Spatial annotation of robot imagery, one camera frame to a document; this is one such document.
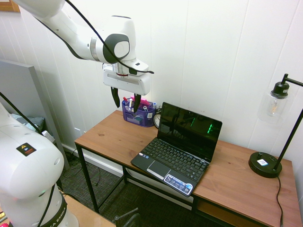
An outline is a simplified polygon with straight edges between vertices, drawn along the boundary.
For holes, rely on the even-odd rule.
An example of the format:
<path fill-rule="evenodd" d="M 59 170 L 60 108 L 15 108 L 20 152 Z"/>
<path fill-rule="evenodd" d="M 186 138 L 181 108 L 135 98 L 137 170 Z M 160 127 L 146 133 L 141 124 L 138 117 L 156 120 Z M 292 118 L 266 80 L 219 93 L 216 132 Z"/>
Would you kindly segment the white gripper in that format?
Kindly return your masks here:
<path fill-rule="evenodd" d="M 115 72 L 105 69 L 103 82 L 111 87 L 111 94 L 117 108 L 119 108 L 118 89 L 134 93 L 134 113 L 139 108 L 141 95 L 147 95 L 151 89 L 151 77 L 147 74 L 119 76 Z"/>

